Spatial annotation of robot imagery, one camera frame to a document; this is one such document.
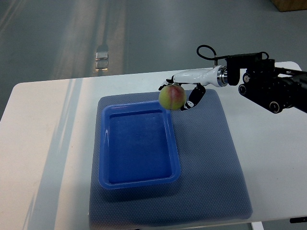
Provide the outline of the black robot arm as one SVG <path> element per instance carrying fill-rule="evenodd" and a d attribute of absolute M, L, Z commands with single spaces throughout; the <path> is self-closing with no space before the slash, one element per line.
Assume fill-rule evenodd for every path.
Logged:
<path fill-rule="evenodd" d="M 227 56 L 227 82 L 239 83 L 240 70 L 245 69 L 240 95 L 277 114 L 286 108 L 307 111 L 307 73 L 275 66 L 265 52 Z"/>

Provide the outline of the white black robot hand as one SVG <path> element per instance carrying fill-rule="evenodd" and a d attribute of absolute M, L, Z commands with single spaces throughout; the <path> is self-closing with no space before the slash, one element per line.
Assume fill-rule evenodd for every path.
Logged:
<path fill-rule="evenodd" d="M 166 79 L 159 87 L 161 91 L 167 85 L 180 85 L 186 93 L 187 99 L 181 111 L 195 107 L 206 93 L 205 86 L 224 87 L 228 84 L 225 66 L 215 66 L 205 69 L 190 69 L 182 71 Z"/>

